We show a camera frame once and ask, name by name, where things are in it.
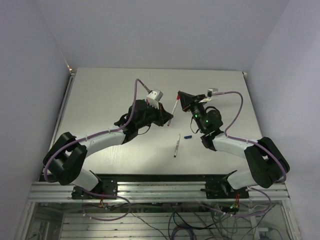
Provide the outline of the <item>red pen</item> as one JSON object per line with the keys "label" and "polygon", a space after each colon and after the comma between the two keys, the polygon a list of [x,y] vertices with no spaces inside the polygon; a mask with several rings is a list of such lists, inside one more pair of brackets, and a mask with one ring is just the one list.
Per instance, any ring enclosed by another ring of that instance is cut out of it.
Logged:
{"label": "red pen", "polygon": [[[176,110],[176,108],[177,108],[177,105],[178,105],[179,100],[180,100],[180,96],[177,95],[176,101],[175,101],[175,104],[174,104],[174,107],[173,107],[173,110],[172,110],[172,112],[171,112],[172,115],[174,115],[174,113],[175,113],[175,110]],[[168,126],[168,127],[170,126],[170,124],[171,124],[171,122],[172,122],[172,119],[170,119],[170,120],[168,121],[168,123],[167,123],[167,126]]]}

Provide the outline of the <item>blue pen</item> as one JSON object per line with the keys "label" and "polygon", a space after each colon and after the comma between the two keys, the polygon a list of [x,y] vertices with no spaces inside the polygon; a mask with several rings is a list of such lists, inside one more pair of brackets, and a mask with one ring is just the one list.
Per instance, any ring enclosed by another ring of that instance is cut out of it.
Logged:
{"label": "blue pen", "polygon": [[176,158],[177,155],[178,155],[180,141],[181,141],[181,134],[178,135],[178,139],[177,139],[177,142],[176,142],[176,145],[175,145],[174,155],[173,155],[174,158]]}

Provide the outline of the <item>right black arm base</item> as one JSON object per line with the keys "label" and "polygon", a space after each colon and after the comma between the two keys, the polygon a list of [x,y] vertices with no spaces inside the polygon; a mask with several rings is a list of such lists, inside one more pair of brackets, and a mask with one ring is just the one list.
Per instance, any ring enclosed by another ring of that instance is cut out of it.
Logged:
{"label": "right black arm base", "polygon": [[207,199],[236,199],[236,197],[248,199],[249,193],[246,187],[233,189],[227,182],[228,177],[235,172],[214,175],[214,178],[205,182],[204,188],[201,188],[200,191],[206,194]]}

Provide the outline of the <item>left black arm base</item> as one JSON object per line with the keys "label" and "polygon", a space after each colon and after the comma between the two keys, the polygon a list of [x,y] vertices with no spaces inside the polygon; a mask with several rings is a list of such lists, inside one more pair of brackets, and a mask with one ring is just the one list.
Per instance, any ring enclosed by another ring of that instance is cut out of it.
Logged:
{"label": "left black arm base", "polygon": [[71,197],[73,200],[115,200],[117,198],[117,182],[109,178],[100,179],[92,171],[82,170],[72,184]]}

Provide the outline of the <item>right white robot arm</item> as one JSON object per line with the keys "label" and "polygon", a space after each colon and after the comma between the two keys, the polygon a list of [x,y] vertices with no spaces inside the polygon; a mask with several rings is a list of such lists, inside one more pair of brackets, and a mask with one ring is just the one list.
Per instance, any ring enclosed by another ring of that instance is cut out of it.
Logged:
{"label": "right white robot arm", "polygon": [[208,90],[207,94],[192,95],[183,91],[177,93],[183,112],[191,112],[203,146],[215,152],[225,152],[246,160],[247,170],[235,170],[227,174],[221,183],[220,192],[226,198],[233,197],[238,189],[260,186],[268,189],[273,184],[284,183],[290,166],[269,137],[249,140],[231,136],[223,126],[222,115],[214,106],[204,107],[213,96],[222,92]]}

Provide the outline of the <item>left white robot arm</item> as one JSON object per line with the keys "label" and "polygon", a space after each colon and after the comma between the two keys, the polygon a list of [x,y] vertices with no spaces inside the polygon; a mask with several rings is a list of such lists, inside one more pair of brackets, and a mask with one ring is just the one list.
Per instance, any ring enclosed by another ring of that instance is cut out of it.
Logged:
{"label": "left white robot arm", "polygon": [[139,129],[152,124],[162,127],[173,117],[162,103],[156,108],[145,100],[136,100],[128,113],[123,114],[108,130],[82,138],[68,131],[60,135],[43,159],[44,168],[51,172],[55,182],[68,185],[84,172],[83,165],[88,156],[126,144],[138,135]]}

